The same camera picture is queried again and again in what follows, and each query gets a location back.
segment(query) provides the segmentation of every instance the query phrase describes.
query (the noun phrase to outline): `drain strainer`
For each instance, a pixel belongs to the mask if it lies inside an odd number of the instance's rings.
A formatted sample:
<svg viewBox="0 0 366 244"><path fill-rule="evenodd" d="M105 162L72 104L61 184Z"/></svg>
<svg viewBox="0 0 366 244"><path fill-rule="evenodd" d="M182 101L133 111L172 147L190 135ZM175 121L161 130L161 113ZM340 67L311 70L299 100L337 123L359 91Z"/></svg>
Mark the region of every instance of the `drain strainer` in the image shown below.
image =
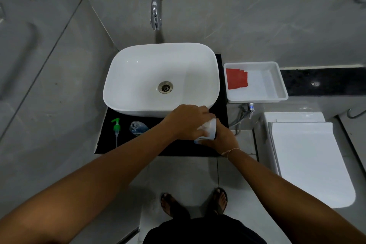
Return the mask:
<svg viewBox="0 0 366 244"><path fill-rule="evenodd" d="M171 84L169 81L163 81L158 86L158 90L162 94L170 93L172 91L172 89L173 89L173 84Z"/></svg>

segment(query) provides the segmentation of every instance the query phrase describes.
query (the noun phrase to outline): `black flip-flop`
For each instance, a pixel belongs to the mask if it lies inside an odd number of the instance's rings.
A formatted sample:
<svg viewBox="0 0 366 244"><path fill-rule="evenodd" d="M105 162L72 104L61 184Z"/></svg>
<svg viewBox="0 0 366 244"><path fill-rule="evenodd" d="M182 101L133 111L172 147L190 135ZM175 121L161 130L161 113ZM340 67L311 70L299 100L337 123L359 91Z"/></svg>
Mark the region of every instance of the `black flip-flop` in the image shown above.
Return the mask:
<svg viewBox="0 0 366 244"><path fill-rule="evenodd" d="M160 197L160 205L163 199L170 205L169 216L174 219L190 219L191 216L188 210L177 201L172 201L171 198L172 196L169 193L163 193Z"/></svg>
<svg viewBox="0 0 366 244"><path fill-rule="evenodd" d="M218 201L220 199L221 193L224 193L225 198L226 198L226 206L225 206L224 209L222 209L221 206L218 204ZM228 205L228 196L227 196L225 190L223 190L221 187L218 187L213 192L212 198L211 198L211 200L210 200L210 202L208 204L208 207L207 207L207 212L209 212L209 211L216 211L217 214L221 215L221 214L224 213L227 205Z"/></svg>

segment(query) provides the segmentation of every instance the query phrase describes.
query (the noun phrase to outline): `toilet lid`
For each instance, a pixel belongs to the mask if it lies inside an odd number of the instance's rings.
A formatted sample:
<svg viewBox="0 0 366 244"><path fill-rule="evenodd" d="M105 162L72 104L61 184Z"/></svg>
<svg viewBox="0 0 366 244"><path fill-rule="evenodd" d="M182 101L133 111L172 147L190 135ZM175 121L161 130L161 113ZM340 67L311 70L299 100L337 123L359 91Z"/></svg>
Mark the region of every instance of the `toilet lid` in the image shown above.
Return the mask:
<svg viewBox="0 0 366 244"><path fill-rule="evenodd" d="M353 204L356 193L330 122L274 122L280 175L332 208Z"/></svg>

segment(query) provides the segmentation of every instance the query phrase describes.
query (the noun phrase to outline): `white ceramic sink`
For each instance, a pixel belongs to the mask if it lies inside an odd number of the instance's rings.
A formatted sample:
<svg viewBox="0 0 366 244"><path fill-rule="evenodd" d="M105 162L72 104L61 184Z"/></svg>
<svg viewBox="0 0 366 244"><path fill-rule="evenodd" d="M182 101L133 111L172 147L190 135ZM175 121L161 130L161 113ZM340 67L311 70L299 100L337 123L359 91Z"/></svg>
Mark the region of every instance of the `white ceramic sink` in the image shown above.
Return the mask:
<svg viewBox="0 0 366 244"><path fill-rule="evenodd" d="M103 99L123 114L165 117L180 104L210 108L219 91L217 60L209 47L146 44L125 48L114 57Z"/></svg>

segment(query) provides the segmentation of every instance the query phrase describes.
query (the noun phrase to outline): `red cloth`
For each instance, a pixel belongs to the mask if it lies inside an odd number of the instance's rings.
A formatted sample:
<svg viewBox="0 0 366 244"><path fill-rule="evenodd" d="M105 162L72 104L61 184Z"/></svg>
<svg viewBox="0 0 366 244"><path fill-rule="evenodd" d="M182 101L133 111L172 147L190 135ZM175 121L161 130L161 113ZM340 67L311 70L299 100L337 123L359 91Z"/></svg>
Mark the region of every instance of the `red cloth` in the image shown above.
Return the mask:
<svg viewBox="0 0 366 244"><path fill-rule="evenodd" d="M226 69L228 89L248 87L248 72L240 69Z"/></svg>

